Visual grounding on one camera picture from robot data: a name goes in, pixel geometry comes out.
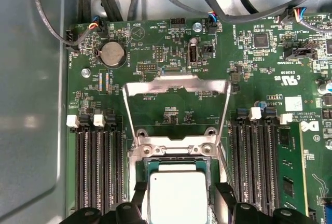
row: dimm slot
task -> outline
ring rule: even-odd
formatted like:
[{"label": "dimm slot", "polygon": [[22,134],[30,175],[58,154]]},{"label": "dimm slot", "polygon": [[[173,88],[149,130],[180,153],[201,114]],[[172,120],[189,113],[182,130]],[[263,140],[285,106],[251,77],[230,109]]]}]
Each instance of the dimm slot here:
[{"label": "dimm slot", "polygon": [[92,144],[91,144],[91,152],[92,152],[92,158],[91,158],[91,194],[92,194],[92,204],[91,206],[94,208],[98,208],[98,139],[97,139],[97,132],[92,132]]},{"label": "dimm slot", "polygon": [[79,210],[83,207],[83,191],[82,191],[82,184],[84,183],[83,180],[83,133],[82,132],[76,132],[75,133],[75,143],[76,143],[76,156],[75,156],[75,174],[76,174],[76,185],[75,185],[75,210]]},{"label": "dimm slot", "polygon": [[109,157],[109,133],[104,132],[104,208],[105,213],[108,213],[110,211],[110,202],[109,202],[109,191],[110,191],[110,174],[109,174],[109,167],[110,167],[110,157]]},{"label": "dimm slot", "polygon": [[261,208],[263,213],[268,211],[267,203],[267,188],[266,188],[266,162],[265,162],[265,135],[264,128],[262,125],[257,127],[258,135],[258,157],[259,157],[259,177],[260,177],[260,192],[261,192]]},{"label": "dimm slot", "polygon": [[252,166],[253,166],[253,196],[257,208],[262,211],[261,205],[261,186],[260,186],[260,163],[259,163],[259,140],[258,140],[258,123],[253,122],[251,125],[251,145],[252,145]]},{"label": "dimm slot", "polygon": [[247,195],[248,195],[248,190],[247,190],[247,165],[246,165],[246,155],[245,155],[245,138],[244,138],[244,131],[243,131],[243,125],[238,126],[238,144],[239,144],[239,154],[240,154],[240,199],[242,202],[247,202]]},{"label": "dimm slot", "polygon": [[92,206],[92,141],[91,132],[85,133],[85,146],[86,146],[86,207]]},{"label": "dimm slot", "polygon": [[105,208],[105,140],[102,132],[98,133],[99,137],[99,194],[100,194],[100,208],[102,215],[106,214]]},{"label": "dimm slot", "polygon": [[272,125],[270,128],[270,136],[271,136],[271,162],[273,164],[273,171],[272,171],[272,192],[273,192],[273,210],[280,207],[280,200],[279,200],[279,189],[278,189],[278,159],[277,159],[277,150],[278,150],[278,143],[276,141],[276,126]]},{"label": "dimm slot", "polygon": [[236,196],[240,197],[240,164],[239,164],[239,148],[237,139],[237,126],[233,125],[231,130],[232,138],[232,171],[233,171],[233,183]]},{"label": "dimm slot", "polygon": [[245,126],[245,140],[246,140],[246,165],[247,165],[247,188],[248,188],[248,202],[255,203],[254,198],[254,187],[255,182],[253,181],[253,151],[252,151],[252,140],[251,140],[251,127],[249,125]]},{"label": "dimm slot", "polygon": [[117,202],[123,201],[124,191],[123,191],[123,142],[122,133],[117,132],[116,139],[116,174],[117,174]]}]

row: mounting hole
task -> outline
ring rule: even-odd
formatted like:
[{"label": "mounting hole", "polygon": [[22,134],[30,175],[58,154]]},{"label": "mounting hole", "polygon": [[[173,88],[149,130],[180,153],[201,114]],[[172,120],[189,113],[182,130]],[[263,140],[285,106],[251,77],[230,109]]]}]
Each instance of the mounting hole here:
[{"label": "mounting hole", "polygon": [[87,212],[85,212],[84,215],[85,215],[85,216],[94,215],[94,212],[93,212],[93,211],[87,211]]}]

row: chip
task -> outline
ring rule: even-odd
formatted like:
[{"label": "chip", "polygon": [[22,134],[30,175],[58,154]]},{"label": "chip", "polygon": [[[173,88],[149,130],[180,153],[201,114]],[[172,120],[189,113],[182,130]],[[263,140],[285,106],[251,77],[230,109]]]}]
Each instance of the chip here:
[{"label": "chip", "polygon": [[240,82],[241,81],[241,75],[240,73],[231,73],[230,79],[232,82]]},{"label": "chip", "polygon": [[283,178],[283,188],[286,194],[290,197],[294,197],[294,183],[292,180],[288,179],[287,177]]},{"label": "chip", "polygon": [[279,129],[278,134],[279,134],[279,142],[281,145],[289,146],[289,140],[290,140],[289,132],[290,132],[290,129],[286,129],[286,128]]},{"label": "chip", "polygon": [[254,34],[254,47],[268,48],[269,47],[268,34]]},{"label": "chip", "polygon": [[328,109],[322,109],[322,119],[330,119],[330,111]]},{"label": "chip", "polygon": [[326,53],[332,54],[332,40],[326,41]]}]

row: integrated circuit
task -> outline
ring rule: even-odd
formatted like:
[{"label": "integrated circuit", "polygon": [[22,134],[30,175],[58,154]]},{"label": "integrated circuit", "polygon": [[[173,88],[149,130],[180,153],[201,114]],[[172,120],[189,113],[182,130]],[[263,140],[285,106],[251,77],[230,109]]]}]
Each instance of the integrated circuit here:
[{"label": "integrated circuit", "polygon": [[254,47],[255,48],[268,48],[269,47],[268,34],[254,34]]},{"label": "integrated circuit", "polygon": [[290,197],[294,197],[294,183],[287,177],[283,178],[283,189],[284,192]]},{"label": "integrated circuit", "polygon": [[326,53],[332,54],[332,40],[326,40]]},{"label": "integrated circuit", "polygon": [[286,129],[286,128],[278,129],[278,138],[279,138],[279,142],[281,145],[289,146],[289,141],[290,141],[289,133],[290,133],[290,129]]}]

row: white label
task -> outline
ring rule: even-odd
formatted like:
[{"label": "white label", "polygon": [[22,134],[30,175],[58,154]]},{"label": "white label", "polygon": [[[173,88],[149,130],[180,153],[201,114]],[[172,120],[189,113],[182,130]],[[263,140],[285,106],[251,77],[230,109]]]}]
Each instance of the white label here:
[{"label": "white label", "polygon": [[281,80],[284,83],[284,86],[296,86],[298,85],[297,80],[299,80],[300,78],[301,77],[299,75],[296,76],[296,78],[294,75],[283,75],[281,77]]},{"label": "white label", "polygon": [[303,111],[302,97],[285,97],[285,110],[286,111]]},{"label": "white label", "polygon": [[306,131],[318,132],[320,130],[320,124],[319,124],[318,121],[311,121],[309,123],[306,122],[306,121],[302,121],[301,122],[301,130],[303,132],[306,132]]}]

